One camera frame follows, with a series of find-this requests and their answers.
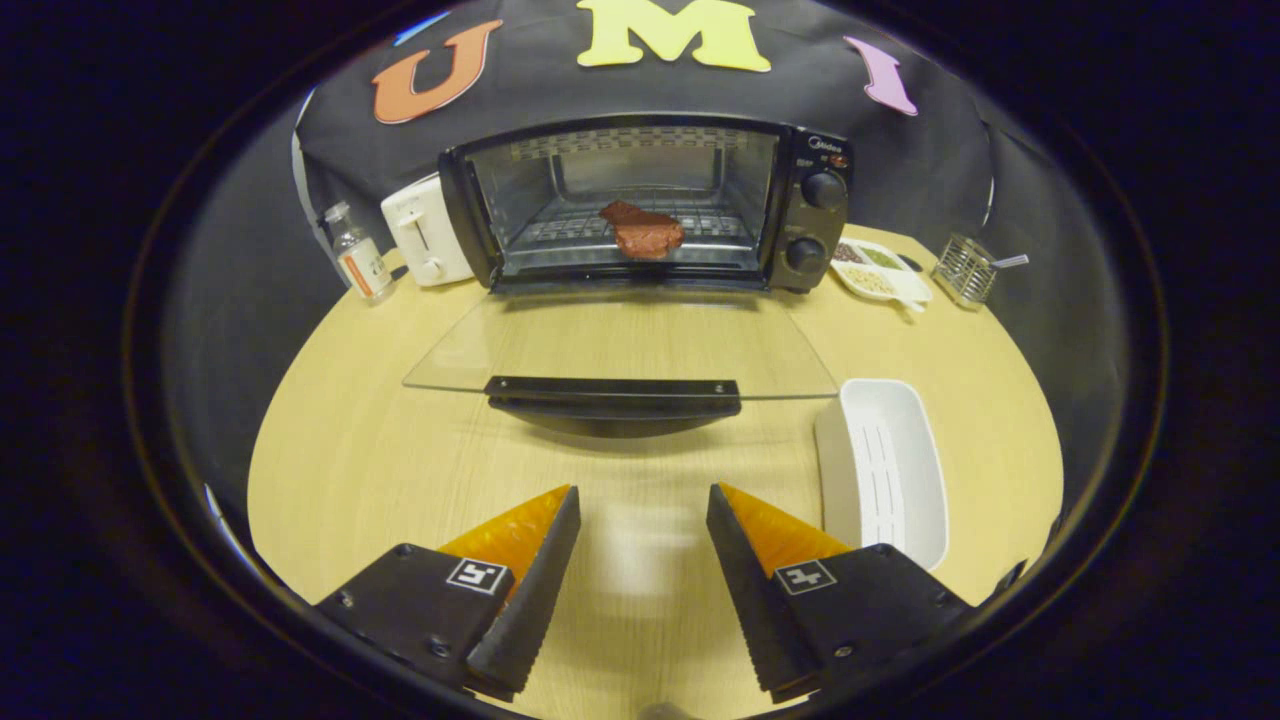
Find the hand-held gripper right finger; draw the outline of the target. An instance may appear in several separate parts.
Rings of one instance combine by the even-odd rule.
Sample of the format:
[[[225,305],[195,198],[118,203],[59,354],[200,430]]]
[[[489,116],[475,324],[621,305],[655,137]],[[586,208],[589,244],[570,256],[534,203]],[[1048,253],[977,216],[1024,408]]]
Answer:
[[[974,612],[892,544],[854,550],[726,483],[710,487],[707,527],[774,702],[887,685]]]

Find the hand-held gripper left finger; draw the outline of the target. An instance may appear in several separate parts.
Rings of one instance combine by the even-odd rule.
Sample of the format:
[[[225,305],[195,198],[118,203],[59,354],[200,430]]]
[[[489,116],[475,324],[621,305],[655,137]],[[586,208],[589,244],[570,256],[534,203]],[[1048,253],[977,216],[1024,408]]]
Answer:
[[[508,702],[529,683],[580,528],[579,491],[561,486],[439,548],[393,546],[317,611],[419,675]]]

